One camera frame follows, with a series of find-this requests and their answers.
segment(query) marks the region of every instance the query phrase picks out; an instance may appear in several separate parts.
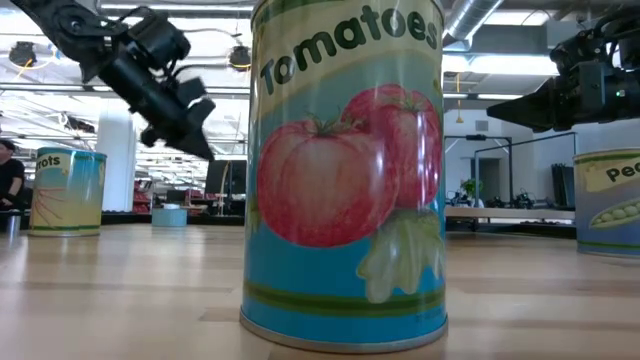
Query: person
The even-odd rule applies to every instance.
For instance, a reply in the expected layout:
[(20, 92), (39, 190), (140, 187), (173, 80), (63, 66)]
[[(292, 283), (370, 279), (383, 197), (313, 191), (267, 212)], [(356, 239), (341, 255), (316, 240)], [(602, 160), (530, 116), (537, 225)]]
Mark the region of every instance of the person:
[(16, 146), (9, 140), (0, 139), (0, 210), (14, 208), (4, 194), (19, 197), (24, 187), (24, 164), (13, 159)]

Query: green leaf illustration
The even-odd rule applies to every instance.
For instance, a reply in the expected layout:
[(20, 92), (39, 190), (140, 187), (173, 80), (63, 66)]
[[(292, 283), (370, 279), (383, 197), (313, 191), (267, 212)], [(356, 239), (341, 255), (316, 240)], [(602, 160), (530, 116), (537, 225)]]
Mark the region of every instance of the green leaf illustration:
[(373, 235), (371, 249), (357, 274), (367, 282), (369, 301), (384, 303), (395, 288), (415, 294), (429, 266), (437, 278), (444, 276), (444, 262), (438, 215), (431, 210), (400, 210)]
[(262, 222), (262, 215), (260, 215), (260, 208), (258, 208), (258, 197), (253, 195), (247, 204), (247, 224), (249, 224), (250, 236), (255, 234), (260, 228)]

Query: tomato can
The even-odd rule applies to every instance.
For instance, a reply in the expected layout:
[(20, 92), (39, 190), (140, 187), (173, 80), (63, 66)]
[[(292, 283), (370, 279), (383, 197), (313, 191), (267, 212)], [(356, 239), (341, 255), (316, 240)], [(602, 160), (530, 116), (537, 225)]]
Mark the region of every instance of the tomato can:
[(252, 30), (241, 322), (326, 352), (436, 340), (447, 324), (440, 4), (269, 0)]
[(578, 250), (640, 256), (640, 148), (577, 155)]
[(38, 149), (29, 234), (98, 235), (106, 162), (90, 151)]

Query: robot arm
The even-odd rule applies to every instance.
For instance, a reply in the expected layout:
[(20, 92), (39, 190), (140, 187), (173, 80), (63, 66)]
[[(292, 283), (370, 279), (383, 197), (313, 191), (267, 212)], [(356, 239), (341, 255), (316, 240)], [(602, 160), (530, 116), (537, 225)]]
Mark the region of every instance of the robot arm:
[(82, 70), (83, 83), (94, 77), (125, 100), (132, 113), (149, 122), (142, 142), (213, 159), (202, 123), (215, 108), (199, 78), (176, 79), (178, 60), (191, 49), (184, 34), (164, 13), (139, 7), (143, 19), (129, 28), (95, 15), (73, 0), (11, 0)]
[[(616, 50), (620, 67), (613, 65)], [(536, 132), (640, 117), (640, 6), (601, 18), (551, 51), (560, 76), (535, 93), (487, 109), (487, 115)]]

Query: pea can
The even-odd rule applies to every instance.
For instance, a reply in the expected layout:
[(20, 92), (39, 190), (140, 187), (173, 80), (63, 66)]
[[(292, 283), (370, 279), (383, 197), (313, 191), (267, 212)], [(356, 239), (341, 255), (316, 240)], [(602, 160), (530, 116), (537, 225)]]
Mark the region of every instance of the pea can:
[(107, 156), (40, 148), (29, 218), (35, 236), (98, 235)]
[(613, 256), (640, 255), (640, 148), (577, 155), (578, 249)]
[(436, 340), (447, 323), (440, 4), (263, 1), (252, 30), (241, 322), (327, 352)]

